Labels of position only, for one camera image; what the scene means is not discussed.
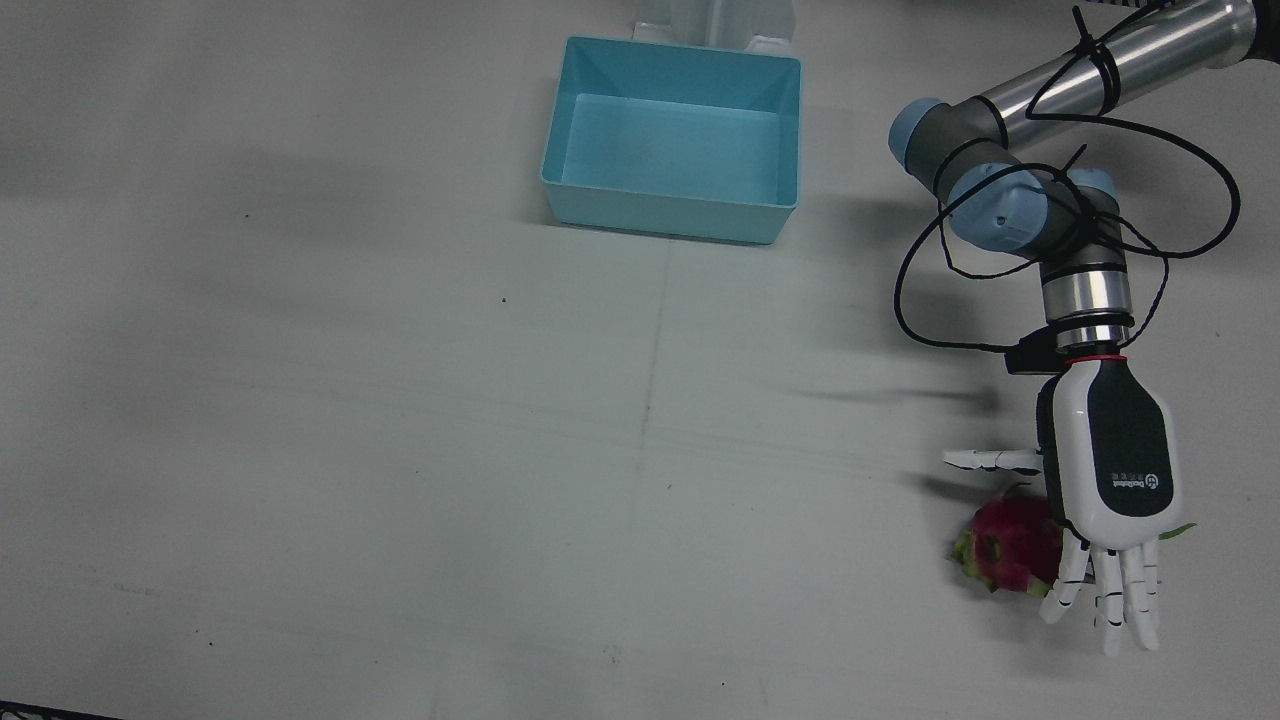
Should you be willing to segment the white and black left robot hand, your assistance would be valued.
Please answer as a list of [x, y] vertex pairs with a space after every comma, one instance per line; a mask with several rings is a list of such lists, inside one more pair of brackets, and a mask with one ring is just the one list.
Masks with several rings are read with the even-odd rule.
[[1158, 544], [1181, 529], [1181, 479], [1166, 405], [1121, 354], [1074, 357], [1036, 401], [1032, 450], [948, 451], [965, 471], [1039, 477], [1042, 497], [1005, 492], [975, 514], [952, 556], [989, 591], [1041, 600], [1059, 623], [1094, 587], [1094, 628], [1115, 657], [1130, 632], [1158, 648]]

